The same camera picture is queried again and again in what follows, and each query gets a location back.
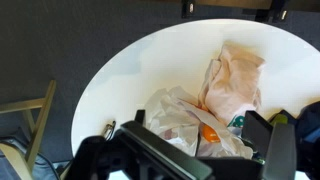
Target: orange object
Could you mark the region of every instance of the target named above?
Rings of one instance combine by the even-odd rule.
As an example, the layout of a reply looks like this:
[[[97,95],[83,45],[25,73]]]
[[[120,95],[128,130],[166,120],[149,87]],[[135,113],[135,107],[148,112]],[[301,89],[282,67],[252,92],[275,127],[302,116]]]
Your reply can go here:
[[[206,124],[204,124],[202,128],[202,135],[209,142],[212,142],[212,143],[220,142],[220,138],[217,132]]]

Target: wooden chair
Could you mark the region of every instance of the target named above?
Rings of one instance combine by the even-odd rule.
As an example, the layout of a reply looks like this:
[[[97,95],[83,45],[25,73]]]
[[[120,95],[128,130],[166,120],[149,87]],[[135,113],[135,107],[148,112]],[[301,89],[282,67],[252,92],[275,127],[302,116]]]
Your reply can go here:
[[[46,96],[44,98],[0,105],[0,114],[16,111],[22,111],[23,113],[24,120],[28,125],[28,131],[31,134],[31,141],[28,145],[28,149],[24,157],[30,173],[32,172],[36,156],[40,148],[44,128],[47,122],[47,117],[49,114],[55,89],[56,81],[52,80],[50,81]],[[31,110],[36,108],[40,108],[40,113],[35,123],[32,117]]]

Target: crumpled paper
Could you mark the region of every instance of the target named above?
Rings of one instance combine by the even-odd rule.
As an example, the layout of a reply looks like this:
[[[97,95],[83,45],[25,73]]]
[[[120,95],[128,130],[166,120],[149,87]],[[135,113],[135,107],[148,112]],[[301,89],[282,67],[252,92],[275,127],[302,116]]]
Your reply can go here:
[[[251,158],[253,151],[232,134],[212,114],[197,108],[197,99],[181,87],[157,91],[145,104],[147,129],[190,156],[242,156]],[[213,128],[220,142],[209,143],[203,137],[198,145],[201,123]]]
[[[199,106],[225,126],[260,106],[258,81],[265,61],[239,45],[224,44],[219,59],[212,60],[199,93]]]

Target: dark floor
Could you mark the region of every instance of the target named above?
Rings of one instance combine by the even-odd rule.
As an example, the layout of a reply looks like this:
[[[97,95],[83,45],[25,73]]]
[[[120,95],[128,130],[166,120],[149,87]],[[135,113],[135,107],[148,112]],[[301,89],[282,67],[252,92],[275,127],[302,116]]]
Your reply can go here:
[[[50,160],[72,158],[73,114],[95,73],[139,38],[168,26],[211,18],[252,20],[241,9],[197,6],[182,20],[180,5],[134,0],[0,2],[0,103],[40,97],[50,79],[57,90],[42,142]],[[320,13],[289,12],[272,24],[320,49]],[[22,123],[19,113],[0,116],[0,132]]]

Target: plastic bag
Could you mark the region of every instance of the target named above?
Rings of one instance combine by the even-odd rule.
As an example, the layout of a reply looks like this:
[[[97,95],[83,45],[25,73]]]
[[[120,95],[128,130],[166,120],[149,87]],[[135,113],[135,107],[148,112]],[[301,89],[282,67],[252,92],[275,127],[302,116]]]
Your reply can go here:
[[[146,128],[179,148],[190,156],[195,156],[200,123],[213,128],[219,143],[209,143],[201,138],[199,156],[242,156],[252,157],[252,149],[232,134],[212,114],[195,107],[197,99],[181,87],[157,91],[146,103]]]

